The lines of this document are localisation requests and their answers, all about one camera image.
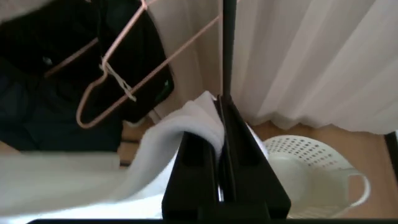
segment white fabric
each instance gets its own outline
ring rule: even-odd
[[[204,92],[148,129],[128,170],[112,169],[111,156],[108,161],[104,156],[83,155],[82,159],[66,154],[0,157],[0,217],[132,202],[162,194],[184,131],[206,139],[220,156],[224,128],[210,93]]]
[[[214,0],[161,0],[150,11],[167,55],[217,16]],[[241,0],[231,94],[253,125],[398,129],[398,1]],[[220,92],[217,25],[171,63],[160,117],[203,89]]]

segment pink clothes hanger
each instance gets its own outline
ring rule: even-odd
[[[131,17],[130,21],[126,24],[126,26],[124,27],[124,29],[122,30],[122,32],[118,35],[118,37],[116,38],[116,40],[113,42],[113,44],[110,46],[110,48],[108,49],[108,51],[105,53],[105,56],[103,58],[102,64],[101,64],[101,69],[104,71],[103,75],[101,77],[99,77],[97,80],[93,81],[92,83],[90,83],[81,100],[80,103],[78,105],[78,109],[76,111],[76,121],[79,124],[79,126],[81,126],[82,128],[88,129],[88,128],[92,128],[93,126],[97,125],[99,122],[101,122],[103,119],[105,119],[105,117],[107,117],[107,115],[109,115],[113,110],[115,110],[120,104],[122,104],[123,102],[125,102],[128,98],[131,98],[132,100],[134,100],[134,96],[132,96],[132,94],[134,94],[138,89],[140,89],[140,87],[142,85],[144,85],[145,83],[147,83],[154,75],[156,75],[157,72],[161,71],[171,60],[173,60],[179,53],[181,53],[183,50],[185,50],[190,44],[192,44],[199,36],[201,36],[204,32],[206,32],[212,25],[214,25],[219,19],[220,19],[220,14],[215,17],[211,22],[209,22],[204,28],[202,28],[201,30],[199,30],[199,32],[197,32],[191,39],[189,39],[188,41],[186,41],[180,48],[178,48],[169,58],[167,58],[164,62],[162,62],[158,67],[156,67],[153,71],[150,72],[150,74],[148,74],[144,79],[142,79],[136,86],[134,86],[133,88],[131,88],[128,92],[129,94],[126,94],[122,97],[120,97],[120,99],[118,101],[116,101],[115,103],[113,103],[108,109],[106,109],[105,111],[103,111],[100,115],[98,115],[96,118],[94,118],[92,121],[90,121],[89,123],[83,123],[81,121],[81,114],[84,110],[85,104],[87,102],[87,99],[91,93],[91,91],[97,87],[98,85],[102,84],[106,78],[108,77],[109,74],[109,63],[108,60],[109,58],[112,56],[113,52],[116,50],[116,48],[118,47],[118,45],[121,43],[121,41],[123,40],[123,38],[127,35],[127,33],[130,31],[130,29],[133,27],[133,25],[135,24],[135,22],[138,20],[139,16],[146,10],[148,10],[148,6],[150,6],[151,4],[157,2],[158,0],[152,0],[151,2],[146,3],[145,0],[141,0],[141,6],[140,8],[137,10],[137,12]],[[67,59],[65,59],[63,62],[61,62],[60,64],[58,64],[57,66],[55,66],[54,68],[52,68],[51,70],[47,71],[45,73],[45,77],[49,77],[51,74],[55,73],[57,70],[59,70],[60,68],[62,68],[63,66],[67,65],[68,63],[70,63],[71,61],[73,61],[74,59],[76,59],[79,55],[81,55],[84,51],[88,50],[90,47],[92,47],[93,45],[95,45],[95,43],[97,43],[98,39],[94,39],[92,40],[89,44],[87,44],[86,46],[84,46],[83,48],[81,48],[79,51],[75,52],[73,55],[69,56]]]

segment curtain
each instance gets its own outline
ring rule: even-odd
[[[218,15],[214,0],[161,0],[150,7],[167,55]],[[253,125],[271,120],[334,124],[386,134],[398,129],[398,1],[242,0],[232,96]],[[203,90],[221,90],[218,25],[172,63],[175,92],[163,117]]]

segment white string tied on hanger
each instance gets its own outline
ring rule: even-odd
[[[112,76],[116,79],[116,81],[118,81],[119,86],[124,90],[124,93],[127,95],[127,97],[128,97],[130,100],[136,102],[136,101],[137,101],[137,98],[131,94],[131,90],[132,90],[131,86],[129,86],[129,84],[127,84],[126,81],[124,81],[124,79],[123,79],[122,77],[120,77],[120,75],[117,74],[117,73],[113,70],[113,68],[111,67],[111,65],[110,65],[108,62],[106,62],[106,67],[105,67],[105,69],[107,69],[107,72],[108,72],[110,75],[112,75]]]

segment basket handle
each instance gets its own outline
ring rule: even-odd
[[[371,194],[371,183],[369,181],[369,179],[360,171],[356,170],[356,169],[348,169],[345,170],[347,171],[347,177],[352,176],[352,175],[360,175],[362,177],[363,180],[363,184],[364,184],[364,191],[362,193],[362,196],[354,203],[352,203],[350,205],[350,207],[356,207],[358,205],[363,204],[370,196]]]

